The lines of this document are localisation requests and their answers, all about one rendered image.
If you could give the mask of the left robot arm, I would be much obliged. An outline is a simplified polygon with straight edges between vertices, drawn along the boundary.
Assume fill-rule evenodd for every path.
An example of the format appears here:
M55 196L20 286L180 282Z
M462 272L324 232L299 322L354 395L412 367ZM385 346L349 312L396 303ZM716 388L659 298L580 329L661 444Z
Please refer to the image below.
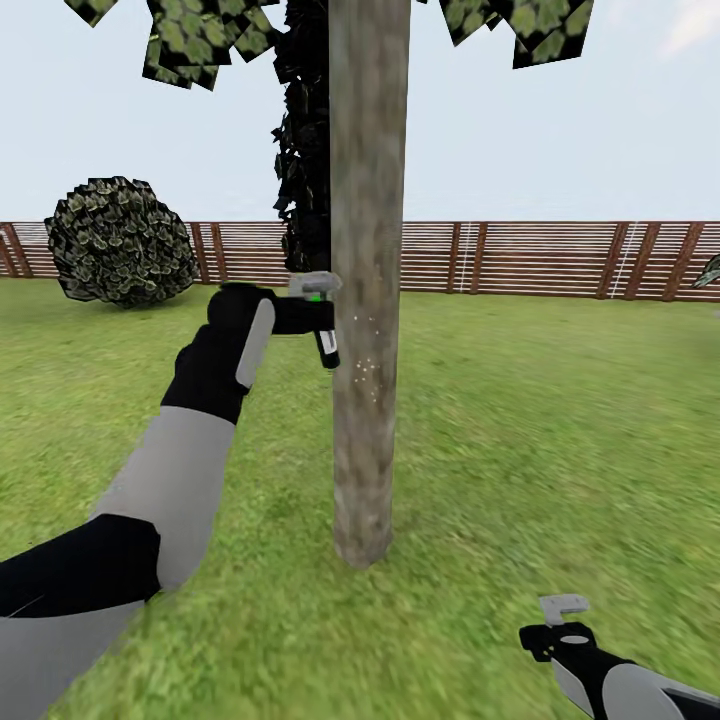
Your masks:
M229 451L269 337L335 330L329 271L228 286L175 359L175 377L83 526L0 562L0 720L38 720L162 590L209 549Z

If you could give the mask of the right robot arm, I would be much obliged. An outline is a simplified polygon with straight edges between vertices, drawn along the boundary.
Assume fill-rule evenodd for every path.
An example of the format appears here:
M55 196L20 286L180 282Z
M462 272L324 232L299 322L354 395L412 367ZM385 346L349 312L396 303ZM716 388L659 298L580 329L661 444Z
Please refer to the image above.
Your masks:
M539 597L539 605L545 625L521 627L521 645L551 663L561 691L592 720L720 720L720 696L597 649L583 623L565 623L563 615L589 611L583 595Z

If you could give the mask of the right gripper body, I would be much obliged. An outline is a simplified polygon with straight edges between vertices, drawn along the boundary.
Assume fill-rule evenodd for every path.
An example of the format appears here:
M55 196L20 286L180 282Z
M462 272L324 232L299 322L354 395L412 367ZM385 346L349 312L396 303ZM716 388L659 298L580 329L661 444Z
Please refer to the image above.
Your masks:
M583 623L569 622L560 626L527 625L521 627L528 634L528 642L532 648L525 651L533 652L533 659L537 662L549 663L552 657L551 642L556 634L578 633L582 638L591 638L590 631ZM528 642L526 642L528 644Z

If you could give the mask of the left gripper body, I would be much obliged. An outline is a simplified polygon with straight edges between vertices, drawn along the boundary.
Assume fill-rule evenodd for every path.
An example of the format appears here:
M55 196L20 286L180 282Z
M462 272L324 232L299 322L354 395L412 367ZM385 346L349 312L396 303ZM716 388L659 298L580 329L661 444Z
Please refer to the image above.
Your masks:
M290 334L305 334L315 331L335 330L335 304L326 299L295 299L286 297L295 309L295 323Z

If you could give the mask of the pesticide atomizer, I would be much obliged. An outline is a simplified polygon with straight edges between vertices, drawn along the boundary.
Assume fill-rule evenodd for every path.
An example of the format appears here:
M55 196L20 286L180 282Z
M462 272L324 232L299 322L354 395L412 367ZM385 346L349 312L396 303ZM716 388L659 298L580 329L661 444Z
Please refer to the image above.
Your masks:
M317 349L321 356L321 363L325 369L334 370L339 363L339 352L335 341L335 331L315 331Z

